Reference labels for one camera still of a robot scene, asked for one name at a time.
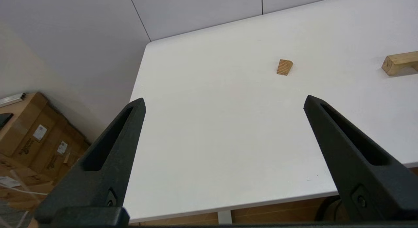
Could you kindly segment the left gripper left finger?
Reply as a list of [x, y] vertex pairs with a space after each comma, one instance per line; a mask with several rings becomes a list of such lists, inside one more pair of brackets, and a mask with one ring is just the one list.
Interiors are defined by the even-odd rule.
[[145, 119], [127, 104], [35, 210], [39, 226], [128, 226], [123, 203]]

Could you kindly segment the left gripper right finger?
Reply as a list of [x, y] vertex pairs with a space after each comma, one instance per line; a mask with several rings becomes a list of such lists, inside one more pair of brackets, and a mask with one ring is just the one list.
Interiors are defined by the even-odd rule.
[[417, 221], [417, 175], [324, 100], [303, 109], [350, 218]]

